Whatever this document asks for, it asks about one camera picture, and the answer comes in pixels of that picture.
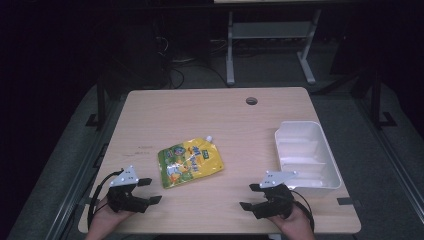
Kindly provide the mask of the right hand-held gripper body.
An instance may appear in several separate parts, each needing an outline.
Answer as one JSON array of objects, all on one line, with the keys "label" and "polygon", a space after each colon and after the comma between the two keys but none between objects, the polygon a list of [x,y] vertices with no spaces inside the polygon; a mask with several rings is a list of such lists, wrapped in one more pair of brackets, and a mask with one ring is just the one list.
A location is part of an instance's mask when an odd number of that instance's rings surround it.
[{"label": "right hand-held gripper body", "polygon": [[288,216],[292,212],[294,197],[285,182],[296,176],[296,171],[266,171],[259,183],[266,201],[253,205],[253,214],[257,219]]}]

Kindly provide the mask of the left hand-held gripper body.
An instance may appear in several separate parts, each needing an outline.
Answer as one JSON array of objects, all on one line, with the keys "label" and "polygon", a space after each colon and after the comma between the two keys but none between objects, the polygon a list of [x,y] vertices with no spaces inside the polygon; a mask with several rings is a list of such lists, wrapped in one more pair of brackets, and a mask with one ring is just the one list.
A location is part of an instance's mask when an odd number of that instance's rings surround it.
[{"label": "left hand-held gripper body", "polygon": [[130,211],[144,213],[148,206],[149,200],[132,195],[132,191],[137,186],[138,180],[136,171],[132,165],[124,169],[109,184],[107,193],[108,205],[114,212]]}]

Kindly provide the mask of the yellow spouted pouch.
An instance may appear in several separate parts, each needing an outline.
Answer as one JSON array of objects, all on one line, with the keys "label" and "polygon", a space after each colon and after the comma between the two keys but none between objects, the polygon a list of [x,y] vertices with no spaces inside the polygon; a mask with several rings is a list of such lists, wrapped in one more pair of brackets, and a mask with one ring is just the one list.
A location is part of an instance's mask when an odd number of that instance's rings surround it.
[{"label": "yellow spouted pouch", "polygon": [[158,153],[162,187],[170,189],[218,173],[224,163],[213,138],[195,138]]}]

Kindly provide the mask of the white plastic bin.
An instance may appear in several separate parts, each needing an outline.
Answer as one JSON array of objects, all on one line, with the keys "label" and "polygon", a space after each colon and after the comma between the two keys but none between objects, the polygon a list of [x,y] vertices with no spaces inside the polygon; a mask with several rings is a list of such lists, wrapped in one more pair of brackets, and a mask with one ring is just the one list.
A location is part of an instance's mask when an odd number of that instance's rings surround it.
[{"label": "white plastic bin", "polygon": [[284,121],[275,132],[280,169],[294,172],[284,183],[291,189],[332,191],[342,185],[337,163],[321,125]]}]

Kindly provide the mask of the person's left hand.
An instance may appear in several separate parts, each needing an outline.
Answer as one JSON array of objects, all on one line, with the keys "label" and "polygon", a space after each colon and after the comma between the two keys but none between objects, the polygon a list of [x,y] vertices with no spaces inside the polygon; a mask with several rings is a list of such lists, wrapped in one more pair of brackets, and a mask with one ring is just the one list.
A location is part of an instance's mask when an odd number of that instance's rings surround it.
[{"label": "person's left hand", "polygon": [[112,232],[132,215],[134,212],[130,211],[114,212],[108,205],[108,199],[104,197],[96,206],[90,229]]}]

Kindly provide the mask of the person's right hand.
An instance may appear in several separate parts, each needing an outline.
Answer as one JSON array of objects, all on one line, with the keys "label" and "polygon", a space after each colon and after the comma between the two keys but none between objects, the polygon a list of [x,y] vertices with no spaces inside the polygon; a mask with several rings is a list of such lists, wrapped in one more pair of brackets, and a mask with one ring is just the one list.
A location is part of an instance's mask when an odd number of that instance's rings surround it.
[{"label": "person's right hand", "polygon": [[315,222],[312,213],[298,201],[292,203],[292,212],[288,215],[276,215],[268,217],[282,233],[306,233],[314,232]]}]

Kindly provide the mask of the black metal stand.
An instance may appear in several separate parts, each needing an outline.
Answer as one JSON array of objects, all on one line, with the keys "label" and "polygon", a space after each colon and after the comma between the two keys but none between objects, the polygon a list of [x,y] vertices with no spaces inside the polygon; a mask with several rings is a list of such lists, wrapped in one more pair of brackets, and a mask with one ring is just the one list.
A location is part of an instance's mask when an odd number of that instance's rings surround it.
[{"label": "black metal stand", "polygon": [[105,76],[101,75],[97,79],[96,84],[96,96],[97,96],[97,113],[91,114],[86,122],[89,127],[95,127],[97,131],[100,131],[104,126],[106,120],[106,90],[105,90]]},{"label": "black metal stand", "polygon": [[375,69],[369,71],[369,85],[371,89],[370,119],[378,130],[383,127],[395,127],[397,123],[389,112],[381,111],[382,79]]}]

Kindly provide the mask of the grey metal table frame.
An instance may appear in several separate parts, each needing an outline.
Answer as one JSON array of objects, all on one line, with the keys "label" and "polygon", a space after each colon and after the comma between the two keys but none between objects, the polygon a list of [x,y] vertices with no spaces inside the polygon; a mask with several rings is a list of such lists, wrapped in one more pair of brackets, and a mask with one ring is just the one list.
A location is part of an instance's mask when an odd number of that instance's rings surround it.
[{"label": "grey metal table frame", "polygon": [[308,84],[316,83],[308,63],[308,54],[318,27],[321,9],[314,11],[310,21],[292,22],[247,22],[233,21],[233,13],[228,14],[227,54],[226,54],[226,84],[234,85],[233,41],[245,39],[304,39],[305,44],[297,53],[299,64]]}]

